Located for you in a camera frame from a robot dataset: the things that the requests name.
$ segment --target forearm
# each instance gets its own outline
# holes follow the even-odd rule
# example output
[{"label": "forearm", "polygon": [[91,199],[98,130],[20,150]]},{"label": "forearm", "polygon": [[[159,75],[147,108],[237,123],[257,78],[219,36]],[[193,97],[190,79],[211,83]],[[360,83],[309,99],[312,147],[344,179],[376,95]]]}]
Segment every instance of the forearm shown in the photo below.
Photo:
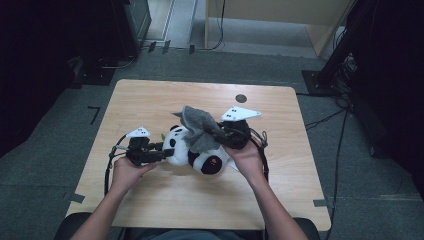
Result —
[{"label": "forearm", "polygon": [[302,229],[275,196],[265,178],[249,181],[270,239],[307,239]]},{"label": "forearm", "polygon": [[107,239],[110,226],[124,196],[124,193],[109,191],[96,210],[94,210],[93,214],[91,214],[71,239]]}]

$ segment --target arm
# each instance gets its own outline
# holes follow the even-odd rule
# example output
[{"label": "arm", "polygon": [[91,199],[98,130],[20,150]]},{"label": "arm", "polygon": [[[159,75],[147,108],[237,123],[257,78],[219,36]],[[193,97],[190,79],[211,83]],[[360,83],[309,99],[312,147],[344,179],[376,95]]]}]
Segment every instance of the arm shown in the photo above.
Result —
[{"label": "arm", "polygon": [[224,148],[252,188],[270,239],[307,239],[266,181],[256,146],[249,141],[242,150]]},{"label": "arm", "polygon": [[135,167],[123,157],[114,163],[113,180],[109,192],[71,239],[107,239],[119,205],[128,191],[157,164]]}]

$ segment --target hand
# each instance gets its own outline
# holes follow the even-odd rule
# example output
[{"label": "hand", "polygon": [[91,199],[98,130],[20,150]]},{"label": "hand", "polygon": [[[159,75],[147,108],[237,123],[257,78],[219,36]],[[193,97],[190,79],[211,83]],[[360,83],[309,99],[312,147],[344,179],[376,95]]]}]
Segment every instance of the hand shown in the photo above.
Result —
[{"label": "hand", "polygon": [[[254,141],[260,146],[261,143],[254,138]],[[241,149],[232,149],[223,146],[227,154],[234,160],[240,173],[247,179],[252,181],[254,179],[264,178],[262,159],[259,156],[258,148],[253,142],[248,141],[246,146]]]},{"label": "hand", "polygon": [[127,157],[121,157],[114,163],[113,180],[110,191],[116,191],[124,195],[127,194],[145,173],[156,168],[156,166],[157,163],[134,166]]}]

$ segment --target panda plush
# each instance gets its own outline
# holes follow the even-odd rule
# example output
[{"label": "panda plush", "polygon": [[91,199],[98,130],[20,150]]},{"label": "panda plush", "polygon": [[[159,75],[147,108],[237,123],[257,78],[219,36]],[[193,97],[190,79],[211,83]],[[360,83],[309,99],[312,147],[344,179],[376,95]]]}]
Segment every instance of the panda plush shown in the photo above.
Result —
[{"label": "panda plush", "polygon": [[174,155],[167,157],[166,160],[176,166],[190,164],[196,171],[207,175],[220,173],[227,165],[230,156],[222,146],[206,152],[192,152],[190,146],[184,141],[184,136],[188,133],[189,130],[184,126],[174,126],[170,129],[168,135],[163,139],[162,149],[174,149]]}]

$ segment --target floor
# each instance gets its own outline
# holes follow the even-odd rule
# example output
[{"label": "floor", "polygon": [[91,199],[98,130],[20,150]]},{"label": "floor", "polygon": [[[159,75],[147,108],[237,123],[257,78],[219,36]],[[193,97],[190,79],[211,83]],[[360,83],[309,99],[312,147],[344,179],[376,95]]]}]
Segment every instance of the floor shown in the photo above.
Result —
[{"label": "floor", "polygon": [[[204,21],[206,0],[150,0],[152,25],[146,44],[156,41],[163,46],[204,48]],[[220,19],[209,18],[208,47],[214,47],[220,38]],[[217,51],[317,58],[308,34],[302,24],[224,19],[223,43]],[[343,27],[336,33],[338,36]],[[327,46],[322,58],[328,59],[333,51]]]}]

